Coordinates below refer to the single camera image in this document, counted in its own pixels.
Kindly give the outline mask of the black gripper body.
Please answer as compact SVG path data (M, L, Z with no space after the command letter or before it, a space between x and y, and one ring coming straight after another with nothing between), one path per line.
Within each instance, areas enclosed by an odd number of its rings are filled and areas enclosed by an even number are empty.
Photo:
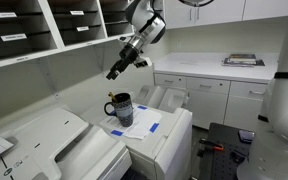
M119 53L120 59L114 64L113 70L122 73L129 64L133 63L138 57L138 51L130 46L126 45Z

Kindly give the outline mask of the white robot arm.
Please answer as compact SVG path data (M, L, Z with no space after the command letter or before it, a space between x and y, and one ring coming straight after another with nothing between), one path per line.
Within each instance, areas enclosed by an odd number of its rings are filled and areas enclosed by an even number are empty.
M142 48L158 42L165 33L166 22L151 0L132 0L125 15L136 31L121 50L108 79L115 79L129 64L136 63ZM236 175L238 180L288 180L288 30L277 72L264 95L249 155L238 165Z

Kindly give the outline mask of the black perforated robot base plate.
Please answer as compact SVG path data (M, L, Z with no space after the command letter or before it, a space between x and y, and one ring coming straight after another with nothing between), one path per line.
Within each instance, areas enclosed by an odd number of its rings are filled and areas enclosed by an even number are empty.
M237 167L247 159L251 144L240 140L238 128L218 123L210 124L207 140L223 149L204 148L199 180L238 180Z

